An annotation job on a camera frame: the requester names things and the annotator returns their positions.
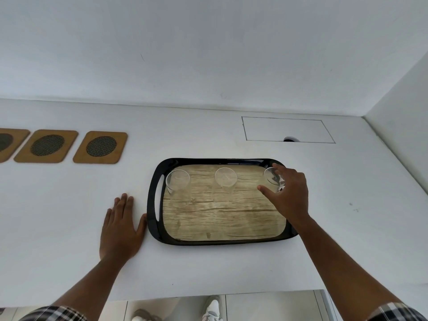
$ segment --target white table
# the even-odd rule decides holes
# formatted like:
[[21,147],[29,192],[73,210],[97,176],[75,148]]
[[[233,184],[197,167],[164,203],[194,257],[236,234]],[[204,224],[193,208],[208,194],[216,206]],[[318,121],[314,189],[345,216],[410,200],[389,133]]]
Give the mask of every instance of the white table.
[[[4,128],[79,132],[62,163],[0,164],[0,306],[47,304],[74,285],[99,261],[114,197],[135,196],[136,223],[169,157],[269,157],[303,171],[310,214],[368,272],[387,286],[428,282],[428,196],[362,118],[6,100],[0,111]],[[321,119],[336,144],[246,141],[242,116]],[[72,162],[90,130],[129,134],[118,164]],[[320,288],[300,237],[176,247],[147,234],[109,299]]]

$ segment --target forearm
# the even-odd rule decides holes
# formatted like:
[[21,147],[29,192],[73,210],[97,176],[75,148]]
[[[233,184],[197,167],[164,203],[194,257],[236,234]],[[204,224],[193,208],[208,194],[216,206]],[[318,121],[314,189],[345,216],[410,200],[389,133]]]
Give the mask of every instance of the forearm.
[[98,321],[113,283],[125,262],[118,255],[105,256],[53,305],[71,307],[85,315],[88,321]]
[[312,219],[297,231],[345,321],[363,321],[382,304],[400,302]]

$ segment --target plaid sleeve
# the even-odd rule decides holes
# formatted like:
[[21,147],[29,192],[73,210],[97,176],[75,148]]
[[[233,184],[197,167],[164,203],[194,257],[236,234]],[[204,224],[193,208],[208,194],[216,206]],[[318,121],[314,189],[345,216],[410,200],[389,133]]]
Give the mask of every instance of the plaid sleeve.
[[427,321],[427,319],[406,304],[388,303],[378,307],[368,321]]
[[19,321],[87,321],[83,314],[69,307],[41,307]]

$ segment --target person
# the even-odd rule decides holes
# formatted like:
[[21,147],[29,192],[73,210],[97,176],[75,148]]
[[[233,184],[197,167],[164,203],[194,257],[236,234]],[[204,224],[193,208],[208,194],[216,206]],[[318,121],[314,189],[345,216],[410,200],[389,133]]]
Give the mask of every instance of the person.
[[[276,164],[274,168],[286,180],[284,189],[274,193],[261,185],[257,188],[299,233],[343,320],[427,321],[361,268],[311,218],[305,175]],[[114,200],[102,227],[100,262],[51,306],[37,309],[21,321],[98,321],[119,271],[137,254],[144,239],[146,214],[135,230],[133,204],[133,197],[127,194]],[[221,321],[220,300],[210,297],[204,312],[203,321]],[[137,310],[135,318],[159,320],[145,310]]]

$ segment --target person's right arm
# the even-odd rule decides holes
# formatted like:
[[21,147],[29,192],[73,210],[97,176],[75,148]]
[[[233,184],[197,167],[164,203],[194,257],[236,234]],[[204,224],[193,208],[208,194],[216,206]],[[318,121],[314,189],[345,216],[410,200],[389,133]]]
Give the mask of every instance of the person's right arm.
[[401,302],[370,276],[308,214],[305,175],[275,165],[286,181],[285,188],[273,193],[257,188],[297,230],[344,321],[364,321],[378,307]]

